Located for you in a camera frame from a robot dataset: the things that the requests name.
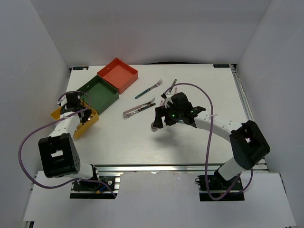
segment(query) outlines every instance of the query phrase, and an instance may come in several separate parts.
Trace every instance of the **fork with blue handle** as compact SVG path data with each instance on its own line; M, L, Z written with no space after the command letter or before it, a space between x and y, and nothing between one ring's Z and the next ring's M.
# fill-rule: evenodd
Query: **fork with blue handle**
M149 92L150 90L160 86L162 84L162 80L159 80L155 85L153 85L152 87L150 87L149 89L146 89L145 91L143 91L141 94L137 95L135 97L135 99L140 98L142 95L146 94L147 92Z

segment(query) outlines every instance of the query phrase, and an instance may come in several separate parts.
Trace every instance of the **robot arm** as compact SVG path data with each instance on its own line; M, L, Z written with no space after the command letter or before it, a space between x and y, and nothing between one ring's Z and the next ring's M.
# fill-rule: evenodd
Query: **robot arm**
M60 106L60 118L85 108L81 105L79 93L66 94L61 99ZM72 139L77 126L80 123L84 124L91 112L90 109L87 109L78 115L65 118L57 124L47 138L39 140L42 166L48 178L63 176L83 179L97 178L95 167L80 161Z
M191 125L209 131L211 116L203 107L193 107L184 93L162 95L165 105L155 108L152 128L162 128L162 117L171 126L175 123ZM215 171L217 179L226 184L244 170L250 170L270 151L257 124L253 121L236 123L220 116L213 117L213 133L231 143L233 158Z

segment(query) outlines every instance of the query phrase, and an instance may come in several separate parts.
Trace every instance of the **green tray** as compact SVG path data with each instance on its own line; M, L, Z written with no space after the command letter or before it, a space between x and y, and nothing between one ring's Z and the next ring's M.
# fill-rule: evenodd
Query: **green tray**
M79 91L87 93L91 97L91 107L100 115L105 109L113 104L118 98L118 90L96 75ZM85 96L85 102L88 104L89 99Z

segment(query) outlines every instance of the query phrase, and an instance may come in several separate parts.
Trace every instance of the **white enclosure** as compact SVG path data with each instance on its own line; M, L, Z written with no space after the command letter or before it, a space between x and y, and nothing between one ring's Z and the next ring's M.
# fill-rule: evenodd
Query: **white enclosure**
M237 63L254 120L282 174L298 227L302 161L303 0L3 0L0 3L1 227L20 227L31 183L17 158L20 141L51 121L75 65L162 61ZM34 135L24 148L41 170Z
M35 186L25 220L35 221L34 228L101 225L103 228L235 228L244 224L246 228L278 228L295 225L277 173L257 173L254 187L246 192L245 201L222 204L198 201L195 177L194 173L124 173L120 194L115 200L71 200L67 197L71 184L52 192ZM249 173L243 173L241 179L247 182L249 177ZM145 184L138 185L138 179ZM62 182L46 178L41 171L37 180L53 185Z

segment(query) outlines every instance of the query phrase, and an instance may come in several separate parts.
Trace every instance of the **utensil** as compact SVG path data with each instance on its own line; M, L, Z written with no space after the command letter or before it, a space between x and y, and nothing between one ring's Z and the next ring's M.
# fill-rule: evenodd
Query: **utensil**
M175 87L175 90L174 90L174 94L176 94L177 93L177 87Z
M131 112L131 111L134 111L134 110L136 110L136 109L138 109L138 108L141 108L141 107L143 107L143 106L145 106L145 105L150 105L150 104L153 103L154 100L155 100L155 97L154 97L151 101L149 101L149 102L147 102L147 103L138 105L138 106L136 106L136 107L134 107L134 108L131 108L131 109L127 110L127 111L124 111L123 114L127 114L127 113L129 113L129 112Z
M125 120L125 119L128 119L128 118L130 118L131 116L135 115L136 113L139 113L139 112L141 112L141 111L143 111L143 110L146 110L147 108L153 107L153 106L155 106L155 105L156 105L156 104L153 103L153 104L147 105L147 106L145 106L145 107L143 107L143 108L137 109L137 110L135 110L134 112L131 112L131 113L128 113L128 114L123 114L123 119L124 119L124 120Z
M171 87L175 85L176 81L177 81L177 79L175 79L175 80L173 81ZM168 90L168 93L169 93L169 94L171 93L172 89L173 89L173 87L172 87L171 89Z
M146 89L145 91L143 91L141 94L137 95L135 97L135 99L140 98L142 95L146 94L147 92L149 92L150 90L160 86L162 84L162 80L160 79L155 85L153 85L152 87Z

